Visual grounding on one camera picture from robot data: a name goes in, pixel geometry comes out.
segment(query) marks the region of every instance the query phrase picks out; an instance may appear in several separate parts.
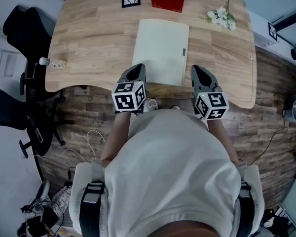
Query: white t-shirt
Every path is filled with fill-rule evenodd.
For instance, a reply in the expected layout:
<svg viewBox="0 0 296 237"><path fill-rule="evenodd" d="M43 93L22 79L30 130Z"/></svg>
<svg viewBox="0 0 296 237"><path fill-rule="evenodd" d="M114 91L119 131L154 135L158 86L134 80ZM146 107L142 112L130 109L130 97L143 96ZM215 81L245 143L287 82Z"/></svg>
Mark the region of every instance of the white t-shirt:
<svg viewBox="0 0 296 237"><path fill-rule="evenodd" d="M137 116L105 184L110 237L147 237L180 220L230 236L240 175L203 122L182 111Z"/></svg>

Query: white cable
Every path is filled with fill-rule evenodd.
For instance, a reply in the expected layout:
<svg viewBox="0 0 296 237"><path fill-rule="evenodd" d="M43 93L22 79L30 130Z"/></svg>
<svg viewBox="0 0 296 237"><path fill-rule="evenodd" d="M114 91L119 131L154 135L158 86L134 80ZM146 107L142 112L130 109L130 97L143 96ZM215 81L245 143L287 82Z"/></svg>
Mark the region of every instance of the white cable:
<svg viewBox="0 0 296 237"><path fill-rule="evenodd" d="M88 133L87 133L87 142L88 142L88 145L90 146L90 148L92 149L92 152L93 152L93 154L94 154L94 159L96 159L96 156L95 156L95 152L94 152L94 150L93 150L93 147L90 145L89 140L88 140L89 132L97 132L98 134L100 134L100 136L102 137L103 141L104 141L104 142L106 142L106 141L105 141L105 139L103 138L103 136L102 136L102 134L101 134L100 132L98 132L98 131L96 131L96 130L90 130L90 131L88 131ZM49 158L49 159L56 159L56 158L59 158L60 156L62 156L63 153L64 153L65 151L67 151L67 150L74 151L74 152L75 152L77 155L79 155L79 156L80 156L85 162L88 162L85 158L83 158L83 157L81 156L81 154L79 154L76 150L73 150L73 149L71 149L71 148L67 148L66 150L64 150L64 151L63 151L60 155L58 155L57 157L35 156L35 155L31 155L31 156L33 156L33 157L43 157L43 158Z"/></svg>

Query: person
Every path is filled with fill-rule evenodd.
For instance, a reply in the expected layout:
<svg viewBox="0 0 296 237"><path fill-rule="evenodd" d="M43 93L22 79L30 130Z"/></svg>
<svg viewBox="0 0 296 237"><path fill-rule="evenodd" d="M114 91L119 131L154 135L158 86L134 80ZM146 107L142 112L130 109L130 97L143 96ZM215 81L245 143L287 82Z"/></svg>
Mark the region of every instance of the person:
<svg viewBox="0 0 296 237"><path fill-rule="evenodd" d="M101 160L109 237L229 237L241 178L220 120L181 110L116 115Z"/></svg>

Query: black strap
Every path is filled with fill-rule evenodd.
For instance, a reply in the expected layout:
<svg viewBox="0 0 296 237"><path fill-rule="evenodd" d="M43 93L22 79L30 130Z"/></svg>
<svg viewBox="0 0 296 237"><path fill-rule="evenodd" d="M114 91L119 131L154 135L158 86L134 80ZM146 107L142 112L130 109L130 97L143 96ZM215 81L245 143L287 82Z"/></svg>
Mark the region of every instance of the black strap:
<svg viewBox="0 0 296 237"><path fill-rule="evenodd" d="M255 217L255 204L250 192L251 187L243 182L239 194L240 202L240 223L237 237L248 237L252 231Z"/></svg>
<svg viewBox="0 0 296 237"><path fill-rule="evenodd" d="M83 237L100 237L101 195L104 182L93 181L87 185L80 204L80 227Z"/></svg>

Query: wooden floor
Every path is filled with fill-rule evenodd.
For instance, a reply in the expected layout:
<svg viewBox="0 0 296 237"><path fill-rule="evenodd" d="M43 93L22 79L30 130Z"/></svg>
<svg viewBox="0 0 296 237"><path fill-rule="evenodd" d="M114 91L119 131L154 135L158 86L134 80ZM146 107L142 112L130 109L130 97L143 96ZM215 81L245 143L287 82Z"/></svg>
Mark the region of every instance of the wooden floor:
<svg viewBox="0 0 296 237"><path fill-rule="evenodd" d="M289 62L257 48L257 99L252 109L231 105L223 123L242 160L253 162L267 147L273 133L284 127L282 109L286 96L296 94L296 67ZM107 138L114 115L111 93L108 90L88 87L82 90L71 87L65 90L66 101L58 105L59 117L73 119L74 125L58 128L66 141L60 147L55 140L45 155L56 157L66 148L72 148L88 161L93 153L86 141L86 134L94 129ZM192 112L192 103L182 99L158 99L162 107L177 104ZM95 132L89 141L99 157L104 142ZM256 162L259 166L266 208L274 208L281 201L295 172L296 124L285 121L285 129L273 138L266 153ZM68 181L68 168L83 160L74 152L67 151L59 158L39 158L44 177L51 182L54 193ZM71 168L72 179L74 168Z"/></svg>

